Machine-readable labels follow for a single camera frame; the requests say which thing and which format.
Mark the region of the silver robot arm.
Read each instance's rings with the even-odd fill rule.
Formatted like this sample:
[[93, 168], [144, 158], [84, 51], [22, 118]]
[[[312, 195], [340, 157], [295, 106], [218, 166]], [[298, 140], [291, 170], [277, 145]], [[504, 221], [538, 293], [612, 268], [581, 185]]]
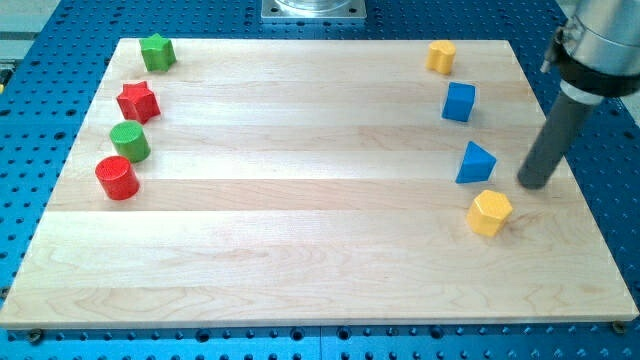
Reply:
[[639, 90], [639, 0], [582, 0], [556, 28], [541, 71], [602, 97]]

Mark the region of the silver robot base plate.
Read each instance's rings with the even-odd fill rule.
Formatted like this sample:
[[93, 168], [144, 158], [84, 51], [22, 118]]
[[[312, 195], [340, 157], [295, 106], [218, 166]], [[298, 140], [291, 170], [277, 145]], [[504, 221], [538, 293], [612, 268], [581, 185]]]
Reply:
[[262, 0], [263, 19], [365, 19], [365, 0]]

